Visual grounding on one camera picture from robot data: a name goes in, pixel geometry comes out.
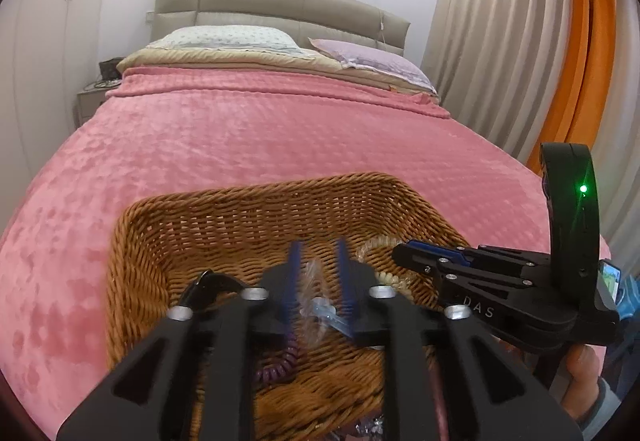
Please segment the right hand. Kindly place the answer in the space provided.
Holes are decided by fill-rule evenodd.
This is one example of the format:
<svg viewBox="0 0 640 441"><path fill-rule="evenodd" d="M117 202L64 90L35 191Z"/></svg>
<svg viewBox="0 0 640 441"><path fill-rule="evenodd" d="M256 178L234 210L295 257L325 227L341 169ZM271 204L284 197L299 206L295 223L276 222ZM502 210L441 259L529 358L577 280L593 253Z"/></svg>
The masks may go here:
<svg viewBox="0 0 640 441"><path fill-rule="evenodd" d="M574 421L582 421L596 404L600 370L601 360L592 346L571 346L563 357L550 392Z"/></svg>

